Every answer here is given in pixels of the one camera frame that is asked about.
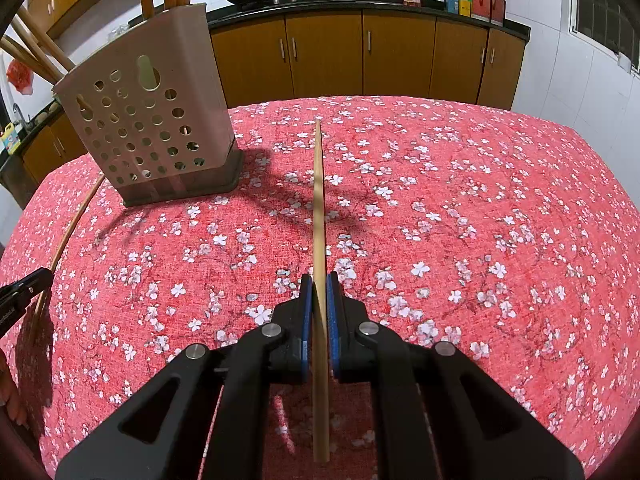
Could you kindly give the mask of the person's left hand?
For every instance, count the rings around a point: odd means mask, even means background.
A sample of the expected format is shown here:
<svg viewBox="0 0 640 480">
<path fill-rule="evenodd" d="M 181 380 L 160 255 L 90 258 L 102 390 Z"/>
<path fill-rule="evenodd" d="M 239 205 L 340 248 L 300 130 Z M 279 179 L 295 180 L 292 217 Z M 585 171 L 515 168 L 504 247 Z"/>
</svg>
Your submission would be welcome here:
<svg viewBox="0 0 640 480">
<path fill-rule="evenodd" d="M 9 419 L 18 426 L 26 426 L 27 412 L 21 400 L 17 385 L 12 378 L 6 355 L 0 351 L 0 394 L 1 403 L 8 412 Z"/>
</svg>

